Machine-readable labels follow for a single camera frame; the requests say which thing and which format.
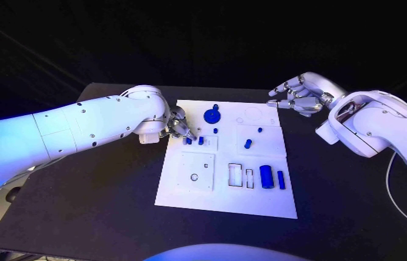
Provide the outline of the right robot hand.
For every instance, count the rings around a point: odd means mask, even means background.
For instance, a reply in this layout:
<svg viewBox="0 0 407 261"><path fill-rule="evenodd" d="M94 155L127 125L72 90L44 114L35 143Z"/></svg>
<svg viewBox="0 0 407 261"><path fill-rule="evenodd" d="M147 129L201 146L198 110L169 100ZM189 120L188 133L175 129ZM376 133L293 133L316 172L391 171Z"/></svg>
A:
<svg viewBox="0 0 407 261"><path fill-rule="evenodd" d="M345 89L325 76L306 72L285 81L270 92L269 96L286 93L287 98L267 101L267 106L292 109L300 115L311 117L324 108L332 109L338 101L348 95Z"/></svg>

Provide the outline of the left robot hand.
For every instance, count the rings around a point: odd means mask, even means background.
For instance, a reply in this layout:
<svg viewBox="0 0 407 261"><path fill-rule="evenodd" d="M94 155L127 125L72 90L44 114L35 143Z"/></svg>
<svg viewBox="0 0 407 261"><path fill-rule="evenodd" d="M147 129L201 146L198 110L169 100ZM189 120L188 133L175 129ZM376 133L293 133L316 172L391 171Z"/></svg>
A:
<svg viewBox="0 0 407 261"><path fill-rule="evenodd" d="M197 135L188 126L186 113L179 106L172 106L169 108L168 125L159 133L159 137L172 136L173 138L188 138L189 140L197 140Z"/></svg>

